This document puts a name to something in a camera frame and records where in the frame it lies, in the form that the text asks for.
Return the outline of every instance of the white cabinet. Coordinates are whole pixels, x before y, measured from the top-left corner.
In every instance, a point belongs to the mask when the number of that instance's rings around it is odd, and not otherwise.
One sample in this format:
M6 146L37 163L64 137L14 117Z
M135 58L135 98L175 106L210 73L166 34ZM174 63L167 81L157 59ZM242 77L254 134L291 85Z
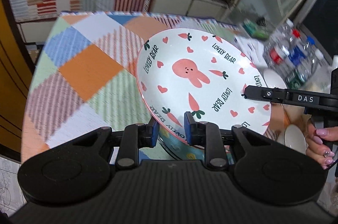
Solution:
M224 14L225 8L208 2L194 0L188 12L190 17L215 18L219 20Z
M55 21L28 22L18 25L26 43L45 42Z
M192 0L153 0L150 12L185 16Z

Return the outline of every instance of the blue bottle cap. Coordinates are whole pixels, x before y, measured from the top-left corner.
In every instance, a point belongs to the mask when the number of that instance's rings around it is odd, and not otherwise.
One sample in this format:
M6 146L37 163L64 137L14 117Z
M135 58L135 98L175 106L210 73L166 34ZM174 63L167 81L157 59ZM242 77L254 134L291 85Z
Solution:
M315 40L313 40L310 36L308 36L308 42L309 42L311 45L314 45L314 44L315 44Z

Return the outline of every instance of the hand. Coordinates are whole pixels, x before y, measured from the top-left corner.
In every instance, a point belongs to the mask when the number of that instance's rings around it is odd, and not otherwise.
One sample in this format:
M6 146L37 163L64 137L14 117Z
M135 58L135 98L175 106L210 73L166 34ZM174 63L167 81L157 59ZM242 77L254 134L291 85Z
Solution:
M338 127L317 129L309 122L308 123L308 136L306 142L308 148L306 149L306 155L316 160L323 169L333 163L334 153L329 147L323 144L323 141L338 141Z

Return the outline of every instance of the table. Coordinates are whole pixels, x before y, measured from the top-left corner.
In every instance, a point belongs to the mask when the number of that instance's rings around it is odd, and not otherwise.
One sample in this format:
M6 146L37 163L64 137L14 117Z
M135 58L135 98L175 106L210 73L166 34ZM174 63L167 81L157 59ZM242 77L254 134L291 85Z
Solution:
M236 32L213 19L143 12L62 13L29 89L22 161L101 126L117 131L147 123L150 113L136 85L137 54L145 40L174 27L201 29L230 41ZM280 108L273 107L272 127L285 126ZM270 130L267 136L276 139L277 134ZM143 148L142 153L171 159L160 145Z

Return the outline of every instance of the tiled floor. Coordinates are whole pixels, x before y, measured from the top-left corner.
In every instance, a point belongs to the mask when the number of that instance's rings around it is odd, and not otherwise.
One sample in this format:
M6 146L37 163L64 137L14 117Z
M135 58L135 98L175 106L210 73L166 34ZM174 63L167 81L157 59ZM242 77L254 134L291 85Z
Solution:
M26 202L16 174L20 164L0 157L0 210L11 216Z

